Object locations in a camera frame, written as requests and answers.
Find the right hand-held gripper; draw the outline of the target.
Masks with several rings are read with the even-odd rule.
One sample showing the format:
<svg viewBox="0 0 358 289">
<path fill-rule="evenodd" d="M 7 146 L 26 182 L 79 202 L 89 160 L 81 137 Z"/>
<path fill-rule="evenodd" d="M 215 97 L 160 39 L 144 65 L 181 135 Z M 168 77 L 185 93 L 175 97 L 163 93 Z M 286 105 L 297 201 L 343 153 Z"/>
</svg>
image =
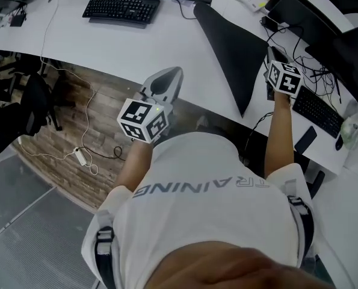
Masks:
<svg viewBox="0 0 358 289">
<path fill-rule="evenodd" d="M 268 47 L 268 68 L 267 81 L 276 92 L 290 97 L 296 97 L 301 86 L 303 74 L 301 70 L 293 65 L 292 58 L 283 53 L 275 46 Z"/>
</svg>

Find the clear plastic bag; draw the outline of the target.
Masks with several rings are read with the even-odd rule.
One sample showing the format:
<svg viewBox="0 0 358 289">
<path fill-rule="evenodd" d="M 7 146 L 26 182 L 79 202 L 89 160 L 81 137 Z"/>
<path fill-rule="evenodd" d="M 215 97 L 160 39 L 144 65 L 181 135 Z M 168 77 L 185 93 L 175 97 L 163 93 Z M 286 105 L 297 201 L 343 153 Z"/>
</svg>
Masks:
<svg viewBox="0 0 358 289">
<path fill-rule="evenodd" d="M 349 101 L 345 109 L 340 135 L 348 150 L 358 149 L 358 103 L 355 100 Z"/>
</svg>

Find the person's white t-shirt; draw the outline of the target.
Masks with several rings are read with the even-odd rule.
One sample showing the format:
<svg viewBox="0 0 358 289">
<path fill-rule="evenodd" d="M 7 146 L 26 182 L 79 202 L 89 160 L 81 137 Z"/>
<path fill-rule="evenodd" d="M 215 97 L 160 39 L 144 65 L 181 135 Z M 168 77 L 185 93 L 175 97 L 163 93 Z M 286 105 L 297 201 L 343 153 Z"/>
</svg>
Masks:
<svg viewBox="0 0 358 289">
<path fill-rule="evenodd" d="M 99 277 L 97 238 L 109 227 L 115 281 L 123 289 L 143 289 L 168 254 L 201 242 L 252 247 L 298 267 L 315 235 L 311 204 L 298 164 L 264 179 L 243 166 L 228 139 L 190 132 L 157 145 L 134 192 L 118 186 L 109 193 L 81 254 Z"/>
</svg>

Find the black smartphone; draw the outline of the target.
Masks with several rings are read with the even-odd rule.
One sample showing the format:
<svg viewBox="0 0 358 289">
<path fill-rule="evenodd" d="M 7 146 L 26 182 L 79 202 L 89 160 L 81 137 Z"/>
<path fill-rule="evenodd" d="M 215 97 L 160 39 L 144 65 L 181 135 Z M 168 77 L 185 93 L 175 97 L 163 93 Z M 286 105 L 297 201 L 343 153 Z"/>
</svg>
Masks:
<svg viewBox="0 0 358 289">
<path fill-rule="evenodd" d="M 303 154 L 307 148 L 313 143 L 316 139 L 317 133 L 313 126 L 310 126 L 309 129 L 304 133 L 304 135 L 299 139 L 295 144 L 294 148 L 299 154 Z"/>
</svg>

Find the small flat black device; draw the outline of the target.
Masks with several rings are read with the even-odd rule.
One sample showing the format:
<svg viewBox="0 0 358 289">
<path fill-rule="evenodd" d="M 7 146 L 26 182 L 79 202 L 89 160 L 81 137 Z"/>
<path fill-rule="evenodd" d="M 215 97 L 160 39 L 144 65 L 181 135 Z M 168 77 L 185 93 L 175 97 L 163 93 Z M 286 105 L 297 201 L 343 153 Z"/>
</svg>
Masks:
<svg viewBox="0 0 358 289">
<path fill-rule="evenodd" d="M 26 21 L 26 14 L 15 15 L 10 22 L 10 26 L 21 27 L 24 21 Z"/>
</svg>

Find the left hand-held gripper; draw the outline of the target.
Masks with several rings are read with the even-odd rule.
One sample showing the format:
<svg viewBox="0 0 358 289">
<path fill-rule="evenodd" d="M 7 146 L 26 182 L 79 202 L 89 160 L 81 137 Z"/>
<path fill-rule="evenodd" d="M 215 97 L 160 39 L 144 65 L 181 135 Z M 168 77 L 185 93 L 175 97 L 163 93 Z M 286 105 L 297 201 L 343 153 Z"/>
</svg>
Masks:
<svg viewBox="0 0 358 289">
<path fill-rule="evenodd" d="M 169 126 L 170 103 L 178 98 L 183 80 L 181 67 L 163 69 L 148 77 L 140 92 L 148 97 L 159 97 L 163 102 L 154 98 L 148 98 L 147 102 L 127 98 L 117 117 L 125 135 L 145 143 L 155 142 Z"/>
</svg>

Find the slim black keyboard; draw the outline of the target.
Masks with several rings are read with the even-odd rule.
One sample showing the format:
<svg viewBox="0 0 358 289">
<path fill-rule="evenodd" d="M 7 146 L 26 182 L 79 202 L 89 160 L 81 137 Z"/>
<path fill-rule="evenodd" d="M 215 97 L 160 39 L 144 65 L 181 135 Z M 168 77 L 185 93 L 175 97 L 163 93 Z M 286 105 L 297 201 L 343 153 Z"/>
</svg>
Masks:
<svg viewBox="0 0 358 289">
<path fill-rule="evenodd" d="M 300 87 L 292 109 L 333 138 L 338 137 L 344 119 L 307 87 Z"/>
</svg>

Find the person's chin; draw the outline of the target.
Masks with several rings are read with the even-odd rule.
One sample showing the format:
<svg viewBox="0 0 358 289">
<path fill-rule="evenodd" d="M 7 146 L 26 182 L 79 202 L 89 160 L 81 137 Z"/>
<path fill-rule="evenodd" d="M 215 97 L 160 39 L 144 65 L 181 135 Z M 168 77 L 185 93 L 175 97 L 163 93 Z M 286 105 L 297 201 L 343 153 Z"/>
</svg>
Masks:
<svg viewBox="0 0 358 289">
<path fill-rule="evenodd" d="M 254 248 L 217 241 L 194 243 L 168 254 L 144 289 L 335 289 Z"/>
</svg>

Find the person's right forearm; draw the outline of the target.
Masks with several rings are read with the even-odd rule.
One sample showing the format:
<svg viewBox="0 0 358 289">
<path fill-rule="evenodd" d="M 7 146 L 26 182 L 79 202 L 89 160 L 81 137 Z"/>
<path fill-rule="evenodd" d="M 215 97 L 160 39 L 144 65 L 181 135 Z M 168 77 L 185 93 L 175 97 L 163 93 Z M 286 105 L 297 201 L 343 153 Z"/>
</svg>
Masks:
<svg viewBox="0 0 358 289">
<path fill-rule="evenodd" d="M 274 92 L 274 111 L 265 152 L 264 177 L 294 163 L 292 117 L 289 96 Z"/>
</svg>

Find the black power adapter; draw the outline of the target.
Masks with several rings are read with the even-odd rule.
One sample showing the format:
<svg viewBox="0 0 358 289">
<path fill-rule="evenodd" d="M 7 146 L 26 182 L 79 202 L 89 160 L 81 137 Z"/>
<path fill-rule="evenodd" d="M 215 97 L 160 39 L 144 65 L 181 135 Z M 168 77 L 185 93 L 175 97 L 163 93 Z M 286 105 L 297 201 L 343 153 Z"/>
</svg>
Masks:
<svg viewBox="0 0 358 289">
<path fill-rule="evenodd" d="M 270 19 L 268 16 L 263 16 L 261 18 L 260 23 L 264 28 L 266 28 L 272 32 L 276 32 L 278 30 L 278 24 L 275 21 L 273 21 L 272 19 Z"/>
</svg>

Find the large black keyboard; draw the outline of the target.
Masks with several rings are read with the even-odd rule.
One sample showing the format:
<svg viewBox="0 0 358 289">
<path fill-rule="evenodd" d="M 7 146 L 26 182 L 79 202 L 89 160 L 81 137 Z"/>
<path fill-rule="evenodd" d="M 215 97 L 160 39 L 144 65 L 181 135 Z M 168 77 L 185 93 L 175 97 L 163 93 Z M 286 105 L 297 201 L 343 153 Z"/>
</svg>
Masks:
<svg viewBox="0 0 358 289">
<path fill-rule="evenodd" d="M 109 20 L 147 27 L 160 5 L 160 0 L 90 0 L 82 17 Z"/>
</svg>

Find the black mesh office chair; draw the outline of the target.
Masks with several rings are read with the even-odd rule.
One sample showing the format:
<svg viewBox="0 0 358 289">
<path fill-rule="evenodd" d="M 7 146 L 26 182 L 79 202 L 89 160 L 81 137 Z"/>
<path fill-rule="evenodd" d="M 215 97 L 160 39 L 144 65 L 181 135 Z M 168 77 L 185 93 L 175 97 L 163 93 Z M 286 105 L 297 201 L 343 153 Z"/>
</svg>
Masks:
<svg viewBox="0 0 358 289">
<path fill-rule="evenodd" d="M 57 90 L 51 90 L 44 78 L 29 76 L 19 103 L 0 108 L 0 153 L 22 135 L 34 136 L 47 125 L 50 116 L 57 131 L 62 131 L 55 115 L 55 107 L 75 107 L 73 101 L 58 100 Z"/>
</svg>

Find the pink desk mat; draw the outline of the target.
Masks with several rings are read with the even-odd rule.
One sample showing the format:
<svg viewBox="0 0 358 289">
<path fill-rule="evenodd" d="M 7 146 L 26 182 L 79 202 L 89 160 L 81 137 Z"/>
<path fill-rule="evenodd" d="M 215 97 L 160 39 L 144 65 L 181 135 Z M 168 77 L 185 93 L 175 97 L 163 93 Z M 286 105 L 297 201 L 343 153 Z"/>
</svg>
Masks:
<svg viewBox="0 0 358 289">
<path fill-rule="evenodd" d="M 267 55 L 268 43 L 229 22 L 204 2 L 195 4 L 194 15 L 215 53 L 239 113 L 243 116 Z"/>
</svg>

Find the person's left forearm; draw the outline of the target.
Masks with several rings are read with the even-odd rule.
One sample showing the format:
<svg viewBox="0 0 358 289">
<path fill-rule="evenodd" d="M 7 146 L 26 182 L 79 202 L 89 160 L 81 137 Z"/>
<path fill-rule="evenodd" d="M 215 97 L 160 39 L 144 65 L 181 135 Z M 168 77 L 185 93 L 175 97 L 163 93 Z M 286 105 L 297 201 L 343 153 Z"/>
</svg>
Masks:
<svg viewBox="0 0 358 289">
<path fill-rule="evenodd" d="M 125 186 L 134 192 L 150 169 L 153 144 L 134 141 L 114 186 Z"/>
</svg>

